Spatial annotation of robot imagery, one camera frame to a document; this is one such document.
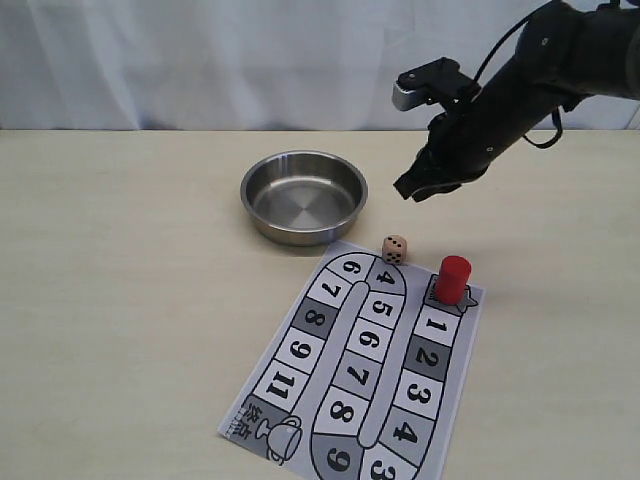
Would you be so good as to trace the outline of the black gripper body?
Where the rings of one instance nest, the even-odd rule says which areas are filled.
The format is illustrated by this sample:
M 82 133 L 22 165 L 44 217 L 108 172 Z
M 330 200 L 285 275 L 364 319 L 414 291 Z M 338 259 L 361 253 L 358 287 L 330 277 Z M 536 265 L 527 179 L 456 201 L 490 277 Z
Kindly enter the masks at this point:
M 497 76 L 448 126 L 437 129 L 416 162 L 424 184 L 464 183 L 540 121 L 540 88 L 518 76 Z

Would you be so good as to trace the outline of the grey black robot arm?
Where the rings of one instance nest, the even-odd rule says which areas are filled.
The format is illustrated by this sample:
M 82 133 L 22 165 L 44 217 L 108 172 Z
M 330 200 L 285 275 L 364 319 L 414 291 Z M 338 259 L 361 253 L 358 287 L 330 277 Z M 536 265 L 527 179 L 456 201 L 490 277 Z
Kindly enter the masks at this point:
M 394 183 L 403 199 L 447 194 L 486 173 L 490 164 L 545 117 L 563 134 L 561 112 L 594 96 L 639 97 L 639 4 L 617 1 L 579 11 L 549 1 L 511 29 L 513 55 L 485 84 L 441 57 L 401 73 L 392 102 L 399 111 L 439 104 L 426 144 Z

